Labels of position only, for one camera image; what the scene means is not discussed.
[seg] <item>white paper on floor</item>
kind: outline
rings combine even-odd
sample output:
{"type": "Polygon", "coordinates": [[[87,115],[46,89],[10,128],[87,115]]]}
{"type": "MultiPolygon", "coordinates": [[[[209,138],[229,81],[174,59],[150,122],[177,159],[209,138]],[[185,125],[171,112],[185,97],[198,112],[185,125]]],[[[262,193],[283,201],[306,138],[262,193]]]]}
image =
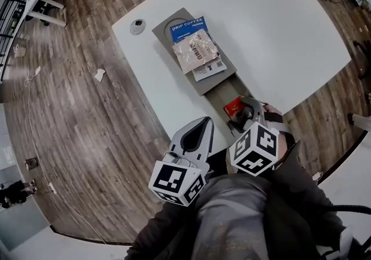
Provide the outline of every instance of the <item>white paper on floor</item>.
{"type": "Polygon", "coordinates": [[[101,82],[102,79],[103,79],[103,74],[105,72],[106,71],[104,69],[99,68],[98,71],[97,71],[97,74],[94,76],[94,78],[96,78],[99,82],[101,82]]]}

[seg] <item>wooden floor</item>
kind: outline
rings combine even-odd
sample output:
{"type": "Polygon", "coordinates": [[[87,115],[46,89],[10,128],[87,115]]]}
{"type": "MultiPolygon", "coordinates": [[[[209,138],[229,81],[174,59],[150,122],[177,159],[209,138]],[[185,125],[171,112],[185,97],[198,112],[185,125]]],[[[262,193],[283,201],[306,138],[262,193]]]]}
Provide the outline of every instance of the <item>wooden floor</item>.
{"type": "MultiPolygon", "coordinates": [[[[38,180],[36,201],[54,228],[99,240],[57,196],[43,195],[49,188],[40,167],[27,172],[23,165],[35,156],[24,80],[40,65],[31,82],[31,121],[48,181],[105,241],[131,242],[161,207],[147,184],[169,143],[111,30],[144,0],[59,1],[65,9],[51,15],[65,18],[66,28],[26,22],[18,39],[26,56],[9,59],[3,86],[13,149],[25,177],[38,180]],[[98,68],[106,70],[101,83],[93,78],[98,68]]],[[[319,1],[354,59],[285,115],[303,140],[301,162],[311,174],[329,169],[359,137],[361,131],[347,124],[347,113],[368,114],[365,87],[357,79],[364,62],[352,45],[360,36],[347,13],[354,4],[319,1]]]]}

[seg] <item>metal railing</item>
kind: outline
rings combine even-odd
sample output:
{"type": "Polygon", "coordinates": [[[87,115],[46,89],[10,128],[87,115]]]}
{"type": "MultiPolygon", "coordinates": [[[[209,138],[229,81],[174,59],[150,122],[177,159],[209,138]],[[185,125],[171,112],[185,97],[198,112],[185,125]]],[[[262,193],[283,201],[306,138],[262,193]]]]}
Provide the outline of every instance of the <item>metal railing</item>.
{"type": "Polygon", "coordinates": [[[8,56],[5,57],[5,52],[9,47],[9,43],[13,42],[14,30],[23,14],[26,0],[4,0],[0,8],[0,70],[3,80],[4,71],[8,56]]]}

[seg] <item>power cord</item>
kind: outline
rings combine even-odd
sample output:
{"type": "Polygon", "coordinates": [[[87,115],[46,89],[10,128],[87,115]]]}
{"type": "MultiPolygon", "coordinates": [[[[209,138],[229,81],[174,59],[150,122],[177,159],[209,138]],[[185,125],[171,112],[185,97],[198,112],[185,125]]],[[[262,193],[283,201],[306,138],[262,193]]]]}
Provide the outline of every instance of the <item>power cord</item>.
{"type": "Polygon", "coordinates": [[[49,185],[53,191],[49,191],[49,192],[45,192],[43,195],[47,194],[47,193],[51,193],[53,192],[55,194],[55,196],[58,197],[58,199],[60,199],[67,207],[69,207],[77,216],[79,216],[81,219],[83,219],[92,229],[93,231],[98,235],[98,237],[100,238],[100,240],[104,243],[104,244],[107,244],[103,238],[100,236],[100,234],[98,233],[98,231],[83,217],[81,216],[73,207],[71,207],[67,202],[65,202],[54,190],[54,188],[51,186],[51,183],[49,183],[48,181],[48,178],[45,174],[45,171],[44,171],[44,168],[43,168],[43,165],[42,165],[42,162],[41,162],[41,158],[39,156],[39,153],[37,151],[37,147],[36,147],[36,142],[35,142],[35,137],[34,137],[34,130],[32,128],[32,123],[31,123],[31,104],[30,104],[30,94],[31,94],[31,88],[30,88],[30,84],[31,84],[31,81],[32,79],[34,79],[41,71],[41,67],[38,67],[35,71],[35,75],[33,75],[32,77],[30,77],[30,72],[27,71],[27,77],[24,81],[24,86],[26,88],[28,88],[28,120],[30,121],[30,128],[31,128],[31,134],[32,134],[32,143],[34,144],[34,149],[35,149],[35,152],[36,152],[36,156],[39,160],[39,164],[40,164],[40,167],[41,167],[41,171],[43,173],[43,176],[44,176],[44,179],[45,179],[45,182],[47,185],[49,185]]]}

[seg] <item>gray box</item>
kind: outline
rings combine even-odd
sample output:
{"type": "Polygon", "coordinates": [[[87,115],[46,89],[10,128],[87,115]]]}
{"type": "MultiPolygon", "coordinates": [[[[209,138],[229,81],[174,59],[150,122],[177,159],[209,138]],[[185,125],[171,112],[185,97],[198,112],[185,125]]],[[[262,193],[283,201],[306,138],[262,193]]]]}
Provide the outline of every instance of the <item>gray box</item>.
{"type": "MultiPolygon", "coordinates": [[[[152,30],[152,32],[159,39],[159,41],[169,52],[169,54],[173,57],[175,63],[179,67],[180,64],[178,62],[178,58],[176,57],[172,48],[174,42],[170,32],[170,27],[192,19],[194,19],[194,17],[185,8],[181,8],[178,12],[172,14],[169,18],[161,22],[158,26],[156,26],[152,30]]],[[[188,78],[188,80],[191,82],[191,84],[193,85],[193,87],[196,89],[197,93],[200,96],[204,95],[206,92],[213,89],[219,83],[226,80],[229,76],[233,75],[236,72],[235,67],[228,59],[228,57],[224,54],[223,50],[218,46],[217,43],[215,43],[215,45],[219,50],[222,62],[227,66],[226,70],[221,71],[218,74],[212,75],[198,82],[196,82],[192,72],[185,74],[185,76],[188,78]]]]}

